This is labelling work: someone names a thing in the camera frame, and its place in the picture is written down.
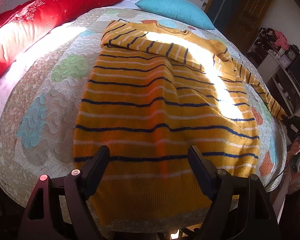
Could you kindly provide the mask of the person's right hand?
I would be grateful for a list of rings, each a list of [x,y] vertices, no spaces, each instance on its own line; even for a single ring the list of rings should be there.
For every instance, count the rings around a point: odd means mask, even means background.
[[[295,139],[289,152],[288,152],[288,157],[287,157],[287,161],[290,162],[291,158],[295,155],[297,155],[300,152],[300,140],[299,139]],[[298,169],[298,172],[294,172],[291,168],[289,169],[290,171],[290,175],[291,175],[291,182],[296,181],[298,179],[300,179],[300,166]]]

